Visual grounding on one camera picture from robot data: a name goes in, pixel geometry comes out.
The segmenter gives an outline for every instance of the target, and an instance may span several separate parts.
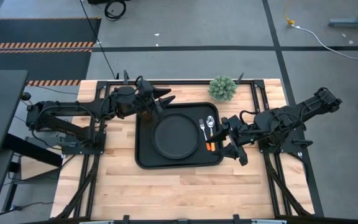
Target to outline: orange handle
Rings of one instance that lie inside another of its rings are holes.
[[[215,143],[211,143],[211,151],[215,151]]]

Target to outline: silver spoon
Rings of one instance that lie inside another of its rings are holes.
[[[207,118],[206,118],[206,125],[209,127],[209,130],[210,130],[210,136],[212,137],[212,135],[213,135],[213,130],[212,130],[212,128],[214,127],[214,125],[215,125],[215,120],[214,120],[214,118],[212,117],[212,116],[208,116]],[[215,151],[215,144],[214,143],[211,143],[211,150],[212,151]]]

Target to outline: wooden table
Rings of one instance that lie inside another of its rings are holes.
[[[286,105],[280,80],[264,81],[270,107]],[[78,100],[92,101],[96,83],[96,80],[82,81]],[[214,103],[220,117],[238,115],[241,110],[254,111],[249,85],[239,85],[233,100],[227,103],[214,102],[207,85],[156,87],[171,88],[169,95],[176,95],[173,103]],[[253,122],[252,115],[244,115],[244,119]],[[90,119],[75,117],[73,123],[88,126]],[[233,214],[241,218],[274,217],[264,159],[256,144],[244,146],[249,159],[246,166],[224,158],[218,166],[143,170],[134,159],[135,116],[124,120],[114,118],[106,124],[106,149],[99,163],[92,220],[122,220],[123,215],[130,215],[131,220],[232,219]],[[302,163],[287,154],[282,154],[281,160],[287,187],[313,213]],[[61,171],[51,217],[59,214],[76,192],[82,161],[83,156],[76,156]],[[282,195],[277,186],[276,191],[283,214]],[[83,197],[82,215],[86,198]]]

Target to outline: gray floor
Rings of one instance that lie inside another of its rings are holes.
[[[318,46],[309,34],[288,28],[283,18],[284,0],[269,0],[282,46]],[[355,17],[358,1],[289,0],[287,16],[298,26],[314,31],[327,45],[358,45],[358,29],[332,29],[329,18]],[[85,3],[89,16],[103,17],[102,10]],[[5,0],[0,17],[83,17],[77,0]],[[127,13],[116,21],[102,20],[99,38],[103,47],[155,47],[182,45],[272,46],[262,1],[259,0],[133,0]],[[358,52],[344,52],[358,57]],[[275,52],[109,52],[115,72],[126,69],[131,78],[214,78],[216,75],[244,78],[281,78]],[[307,122],[307,139],[318,190],[327,217],[358,218],[358,62],[332,52],[284,52],[285,64],[296,101],[309,98],[319,87],[328,87],[343,100],[334,114]],[[101,53],[92,53],[87,79],[111,78]],[[78,91],[74,87],[59,87]],[[36,88],[27,91],[37,100],[73,100]],[[16,115],[25,118],[24,106]],[[14,120],[11,133],[29,133]],[[14,203],[53,200],[55,180],[20,185]],[[45,220],[48,205],[0,217],[0,223]]]

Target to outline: hazard stripe tape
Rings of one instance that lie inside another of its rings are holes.
[[[90,19],[101,19],[100,17],[89,17]],[[53,17],[53,18],[24,18],[24,17],[17,17],[17,18],[0,18],[0,20],[21,20],[21,19],[28,19],[28,20],[41,20],[41,19],[86,19],[86,17]]]
[[[30,80],[27,86],[78,86],[81,80]]]
[[[59,48],[59,47],[93,47],[94,42],[24,42],[0,43],[0,49],[31,49],[31,48]]]
[[[52,53],[52,52],[92,52],[91,49],[54,49],[54,50],[0,50],[1,53]]]

